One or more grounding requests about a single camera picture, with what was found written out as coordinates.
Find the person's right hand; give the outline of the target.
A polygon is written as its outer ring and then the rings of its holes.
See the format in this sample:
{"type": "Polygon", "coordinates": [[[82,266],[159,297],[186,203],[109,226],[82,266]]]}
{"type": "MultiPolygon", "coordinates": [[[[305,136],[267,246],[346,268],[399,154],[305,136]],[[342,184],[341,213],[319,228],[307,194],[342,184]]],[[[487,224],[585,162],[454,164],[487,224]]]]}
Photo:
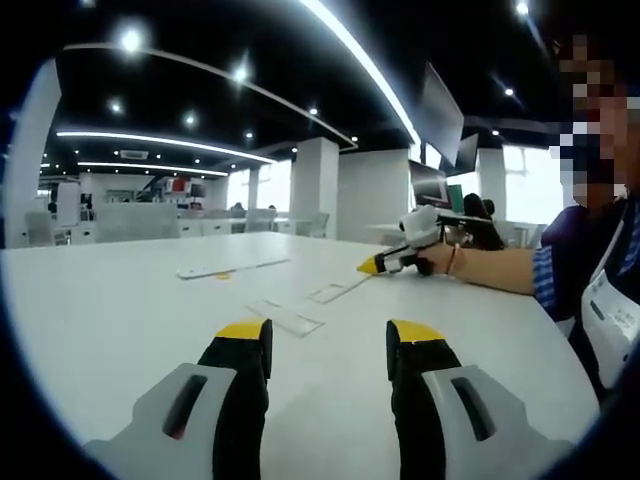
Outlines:
{"type": "Polygon", "coordinates": [[[433,274],[447,275],[453,268],[458,246],[437,243],[418,252],[418,257],[426,261],[433,274]]]}

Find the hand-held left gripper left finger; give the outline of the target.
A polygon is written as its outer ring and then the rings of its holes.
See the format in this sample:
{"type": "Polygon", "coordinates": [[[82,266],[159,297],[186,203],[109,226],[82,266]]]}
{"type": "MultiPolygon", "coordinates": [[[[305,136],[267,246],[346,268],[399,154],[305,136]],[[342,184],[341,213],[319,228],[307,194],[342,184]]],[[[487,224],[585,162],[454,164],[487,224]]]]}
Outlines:
{"type": "Polygon", "coordinates": [[[258,479],[269,407],[273,325],[220,330],[134,404],[131,422],[87,454],[116,479],[258,479]]]}

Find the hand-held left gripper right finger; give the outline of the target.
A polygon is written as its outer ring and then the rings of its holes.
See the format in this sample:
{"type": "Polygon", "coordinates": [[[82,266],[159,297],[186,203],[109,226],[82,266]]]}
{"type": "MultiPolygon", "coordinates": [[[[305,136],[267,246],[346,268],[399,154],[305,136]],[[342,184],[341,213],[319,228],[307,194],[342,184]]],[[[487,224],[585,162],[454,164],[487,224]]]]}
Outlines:
{"type": "Polygon", "coordinates": [[[427,325],[388,321],[386,361],[403,479],[537,479],[573,448],[427,325]]]}

